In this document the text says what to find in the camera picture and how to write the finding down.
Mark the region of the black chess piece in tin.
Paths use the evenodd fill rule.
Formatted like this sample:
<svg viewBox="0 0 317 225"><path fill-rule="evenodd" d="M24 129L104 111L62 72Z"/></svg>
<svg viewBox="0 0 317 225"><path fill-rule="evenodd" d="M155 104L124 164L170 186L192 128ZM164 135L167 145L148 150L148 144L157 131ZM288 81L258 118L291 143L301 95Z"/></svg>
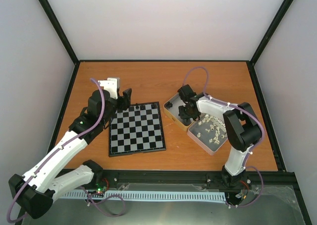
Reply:
<svg viewBox="0 0 317 225"><path fill-rule="evenodd" d="M167 102L166 107L169 109L169 108L173 107L173 104L171 102Z"/></svg>

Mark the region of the black white chess board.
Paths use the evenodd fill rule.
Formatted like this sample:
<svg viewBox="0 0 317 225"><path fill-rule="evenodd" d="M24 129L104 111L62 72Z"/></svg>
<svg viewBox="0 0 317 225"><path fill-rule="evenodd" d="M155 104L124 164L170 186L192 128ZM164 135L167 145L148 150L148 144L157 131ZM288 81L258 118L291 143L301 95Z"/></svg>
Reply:
<svg viewBox="0 0 317 225"><path fill-rule="evenodd" d="M145 110L136 110L133 104L111 119L109 157L166 150L159 102L139 105L145 105Z"/></svg>

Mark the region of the black frame post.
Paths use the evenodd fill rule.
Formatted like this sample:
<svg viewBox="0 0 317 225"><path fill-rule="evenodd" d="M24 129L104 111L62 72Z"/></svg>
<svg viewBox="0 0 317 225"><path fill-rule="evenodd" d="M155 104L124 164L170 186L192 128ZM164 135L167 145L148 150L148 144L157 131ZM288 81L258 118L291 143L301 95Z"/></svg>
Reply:
<svg viewBox="0 0 317 225"><path fill-rule="evenodd" d="M69 55L71 61L76 66L79 63L79 59L76 56L75 51L73 50L53 8L51 7L48 0L38 0L42 9L44 10L46 16L48 17L52 27L54 28L55 32L57 33L62 45L64 46L67 54Z"/></svg>
<svg viewBox="0 0 317 225"><path fill-rule="evenodd" d="M282 4L280 5L277 13L275 14L272 22L270 23L268 29L266 30L264 36L262 37L257 49L255 50L250 60L250 64L252 67L256 65L261 54L265 50L266 46L268 45L270 39L274 35L275 31L277 30L279 24L281 23L282 19L284 18L293 1L294 0L283 0Z"/></svg>

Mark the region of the black frame post right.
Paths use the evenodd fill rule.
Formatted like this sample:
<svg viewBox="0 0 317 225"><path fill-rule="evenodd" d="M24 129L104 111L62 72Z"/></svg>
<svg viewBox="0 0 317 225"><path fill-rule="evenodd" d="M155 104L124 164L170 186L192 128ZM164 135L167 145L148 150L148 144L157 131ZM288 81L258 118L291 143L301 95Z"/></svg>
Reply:
<svg viewBox="0 0 317 225"><path fill-rule="evenodd" d="M279 24L281 23L282 19L284 18L293 1L294 0L283 0L282 4L280 5L277 13L275 14L272 22L270 23L268 29L266 30L264 36L262 37L257 49L255 50L250 60L250 64L252 67L256 65L261 54L265 50L266 46L268 45L270 39L274 35L275 31L277 30Z"/></svg>

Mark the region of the silver tin lid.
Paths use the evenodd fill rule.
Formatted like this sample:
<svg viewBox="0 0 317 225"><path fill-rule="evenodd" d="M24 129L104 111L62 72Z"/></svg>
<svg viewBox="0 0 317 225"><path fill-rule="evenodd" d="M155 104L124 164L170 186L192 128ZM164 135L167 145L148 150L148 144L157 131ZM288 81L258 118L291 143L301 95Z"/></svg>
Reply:
<svg viewBox="0 0 317 225"><path fill-rule="evenodd" d="M209 114L203 114L187 131L187 135L210 155L215 154L227 141L224 121Z"/></svg>

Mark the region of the black frame post left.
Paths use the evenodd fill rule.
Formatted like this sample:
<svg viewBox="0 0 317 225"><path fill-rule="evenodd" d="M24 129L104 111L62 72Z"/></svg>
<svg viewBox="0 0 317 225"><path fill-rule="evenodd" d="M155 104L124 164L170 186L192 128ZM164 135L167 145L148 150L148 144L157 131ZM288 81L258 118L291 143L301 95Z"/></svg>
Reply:
<svg viewBox="0 0 317 225"><path fill-rule="evenodd" d="M76 66L79 63L79 59L76 56L75 51L73 50L53 8L51 7L48 0L38 0L42 9L44 10L46 16L48 17L52 27L54 28L55 32L57 33L62 45L64 46L67 54L69 55L71 61Z"/></svg>

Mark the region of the gold metal tin box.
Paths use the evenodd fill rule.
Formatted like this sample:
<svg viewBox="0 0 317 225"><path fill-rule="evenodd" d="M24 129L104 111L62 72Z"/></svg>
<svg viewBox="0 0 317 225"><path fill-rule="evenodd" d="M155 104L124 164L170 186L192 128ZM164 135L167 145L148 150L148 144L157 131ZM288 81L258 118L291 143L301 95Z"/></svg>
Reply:
<svg viewBox="0 0 317 225"><path fill-rule="evenodd" d="M193 119L181 119L179 116L179 106L184 106L184 103L180 99L179 95L175 94L163 105L163 111L177 126L187 132L189 129L192 129L193 125L198 121Z"/></svg>

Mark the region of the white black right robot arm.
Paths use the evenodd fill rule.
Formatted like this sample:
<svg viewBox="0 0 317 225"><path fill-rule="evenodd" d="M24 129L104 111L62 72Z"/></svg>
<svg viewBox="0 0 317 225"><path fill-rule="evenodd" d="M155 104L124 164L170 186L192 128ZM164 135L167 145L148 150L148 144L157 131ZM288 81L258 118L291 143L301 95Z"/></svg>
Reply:
<svg viewBox="0 0 317 225"><path fill-rule="evenodd" d="M222 167L222 183L234 187L242 178L248 157L264 139L264 127L250 104L233 104L218 100L204 92L196 94L187 84L177 91L184 106L180 106L181 119L198 120L201 114L212 115L224 122L230 153Z"/></svg>

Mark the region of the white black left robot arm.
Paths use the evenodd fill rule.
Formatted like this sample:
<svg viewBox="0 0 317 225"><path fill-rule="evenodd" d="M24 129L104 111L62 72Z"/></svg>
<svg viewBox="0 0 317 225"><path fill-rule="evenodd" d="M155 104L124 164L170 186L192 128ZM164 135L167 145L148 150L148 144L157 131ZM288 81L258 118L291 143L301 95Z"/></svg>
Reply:
<svg viewBox="0 0 317 225"><path fill-rule="evenodd" d="M59 173L106 129L116 111L130 107L131 94L132 89L128 88L115 99L107 90L95 90L87 107L82 108L60 142L32 169L9 179L13 203L33 219L38 219L67 192L86 184L99 186L103 181L103 168L92 160L64 175Z"/></svg>

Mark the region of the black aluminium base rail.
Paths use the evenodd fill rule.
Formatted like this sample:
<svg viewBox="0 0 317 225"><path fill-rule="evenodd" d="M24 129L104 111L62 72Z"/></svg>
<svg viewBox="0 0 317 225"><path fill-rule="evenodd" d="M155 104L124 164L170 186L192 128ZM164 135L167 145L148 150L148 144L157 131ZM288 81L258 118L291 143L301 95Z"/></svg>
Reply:
<svg viewBox="0 0 317 225"><path fill-rule="evenodd" d="M292 186L299 189L297 179L293 172L262 171L264 186ZM100 182L106 179L110 188L119 188L122 184L192 184L206 189L224 191L238 191L243 188L241 182L236 182L234 187L226 187L222 182L220 171L165 171L165 170L103 170L100 173ZM253 171L245 172L240 179L246 183L260 187L260 176Z"/></svg>

